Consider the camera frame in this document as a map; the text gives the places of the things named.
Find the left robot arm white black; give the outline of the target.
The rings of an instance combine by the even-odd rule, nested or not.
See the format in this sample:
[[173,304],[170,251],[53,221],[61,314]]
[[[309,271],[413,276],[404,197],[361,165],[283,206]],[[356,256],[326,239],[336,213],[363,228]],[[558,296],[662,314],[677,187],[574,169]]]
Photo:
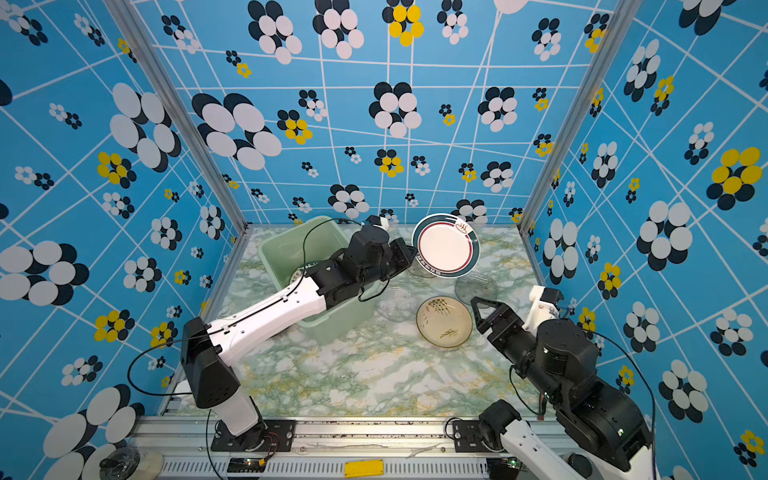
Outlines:
[[241,387],[234,365],[257,345],[307,317],[360,298],[411,267],[418,250],[385,227],[364,225],[347,247],[317,262],[284,289],[236,314],[209,323],[195,318],[181,338],[180,363],[197,408],[219,419],[219,451],[274,449],[284,440],[269,429],[253,398]]

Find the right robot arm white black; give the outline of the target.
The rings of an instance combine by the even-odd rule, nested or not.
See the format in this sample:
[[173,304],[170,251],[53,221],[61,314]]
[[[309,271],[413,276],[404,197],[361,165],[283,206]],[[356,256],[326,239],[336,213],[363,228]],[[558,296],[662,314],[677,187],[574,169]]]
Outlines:
[[562,293],[535,286],[527,316],[509,305],[472,298],[480,334],[527,379],[579,447],[563,457],[539,439],[520,412],[498,400],[479,416],[481,442],[509,453],[540,479],[656,479],[655,437],[637,404],[597,373],[597,346],[558,309]]

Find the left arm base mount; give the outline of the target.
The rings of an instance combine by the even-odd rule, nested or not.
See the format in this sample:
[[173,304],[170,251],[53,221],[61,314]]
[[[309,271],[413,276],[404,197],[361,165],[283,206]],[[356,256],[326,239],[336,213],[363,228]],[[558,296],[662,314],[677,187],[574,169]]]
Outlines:
[[226,425],[215,424],[211,450],[214,452],[289,452],[295,439],[295,420],[267,419],[240,436],[234,436]]

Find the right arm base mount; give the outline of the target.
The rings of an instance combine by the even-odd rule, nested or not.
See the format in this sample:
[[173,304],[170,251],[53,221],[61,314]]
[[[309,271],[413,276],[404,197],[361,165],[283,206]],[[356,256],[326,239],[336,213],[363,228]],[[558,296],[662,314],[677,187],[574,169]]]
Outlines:
[[447,432],[453,439],[457,453],[488,453],[483,444],[478,420],[454,419],[448,424]]

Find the white plate striped green rim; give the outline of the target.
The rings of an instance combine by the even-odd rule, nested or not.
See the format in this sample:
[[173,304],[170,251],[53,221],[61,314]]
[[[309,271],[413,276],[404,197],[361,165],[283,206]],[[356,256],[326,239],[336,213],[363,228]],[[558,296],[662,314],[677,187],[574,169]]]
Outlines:
[[480,243],[472,226],[452,214],[433,214],[413,229],[416,260],[433,276],[458,278],[470,273],[479,261]]

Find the beige bowl plate with leaves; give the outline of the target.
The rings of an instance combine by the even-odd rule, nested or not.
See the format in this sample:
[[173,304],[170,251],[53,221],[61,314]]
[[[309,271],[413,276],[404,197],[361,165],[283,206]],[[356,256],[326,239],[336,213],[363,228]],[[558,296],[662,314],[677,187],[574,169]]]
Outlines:
[[447,296],[424,301],[417,311],[416,325],[425,340],[444,349],[464,344],[474,328],[473,316],[467,307]]

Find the white plate green lettered rim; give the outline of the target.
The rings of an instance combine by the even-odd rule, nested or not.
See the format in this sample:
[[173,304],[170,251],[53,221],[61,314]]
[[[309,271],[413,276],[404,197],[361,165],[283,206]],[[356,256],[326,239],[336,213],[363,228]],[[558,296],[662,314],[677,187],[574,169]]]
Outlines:
[[297,268],[293,274],[290,276],[290,279],[288,280],[288,284],[292,285],[295,282],[301,280],[302,278],[306,277],[308,274],[311,273],[311,266],[303,265],[300,268]]

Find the light green plastic bin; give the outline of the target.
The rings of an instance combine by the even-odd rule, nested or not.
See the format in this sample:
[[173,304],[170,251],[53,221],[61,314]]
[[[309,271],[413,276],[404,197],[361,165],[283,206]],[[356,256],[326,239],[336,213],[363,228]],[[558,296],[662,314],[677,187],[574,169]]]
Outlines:
[[[359,226],[324,223],[308,237],[306,250],[302,245],[306,234],[327,216],[318,216],[294,226],[263,241],[259,256],[267,273],[278,290],[287,287],[294,272],[311,262],[324,261],[341,248],[346,248]],[[298,329],[319,344],[329,344],[342,339],[364,321],[374,316],[373,302],[361,303],[356,298],[348,300],[330,311],[310,316],[296,324]]]

